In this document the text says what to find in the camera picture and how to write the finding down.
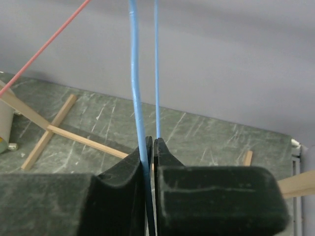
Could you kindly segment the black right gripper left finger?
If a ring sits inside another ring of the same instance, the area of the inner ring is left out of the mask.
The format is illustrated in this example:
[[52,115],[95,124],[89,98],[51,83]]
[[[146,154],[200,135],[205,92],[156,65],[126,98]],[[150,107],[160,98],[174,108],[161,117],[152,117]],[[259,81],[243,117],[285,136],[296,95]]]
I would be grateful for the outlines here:
[[139,150],[99,175],[2,174],[0,233],[145,235],[145,187]]

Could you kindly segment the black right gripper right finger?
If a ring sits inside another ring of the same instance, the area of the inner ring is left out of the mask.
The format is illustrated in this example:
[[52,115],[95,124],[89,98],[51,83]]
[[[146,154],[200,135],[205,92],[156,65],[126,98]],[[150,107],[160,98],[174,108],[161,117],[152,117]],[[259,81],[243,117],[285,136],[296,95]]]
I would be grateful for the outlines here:
[[154,142],[160,236],[274,236],[289,212],[274,176],[255,166],[185,166]]

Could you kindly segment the blue wire hanger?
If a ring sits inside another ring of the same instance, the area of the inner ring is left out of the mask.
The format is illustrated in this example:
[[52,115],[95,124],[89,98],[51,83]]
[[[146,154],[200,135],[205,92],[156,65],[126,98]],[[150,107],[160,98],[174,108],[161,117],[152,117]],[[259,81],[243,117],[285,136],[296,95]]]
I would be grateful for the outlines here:
[[[133,107],[135,115],[135,123],[137,130],[138,147],[140,153],[140,161],[144,170],[144,174],[149,173],[149,162],[147,157],[147,148],[145,142],[145,128],[142,115],[142,102],[139,85],[139,31],[138,31],[138,14],[137,3],[135,0],[129,2],[129,19],[130,19],[130,78],[133,97]],[[155,20],[155,98],[156,98],[156,135],[161,137],[160,131],[160,109],[159,109],[159,45],[158,45],[158,4],[154,1],[154,20]]]

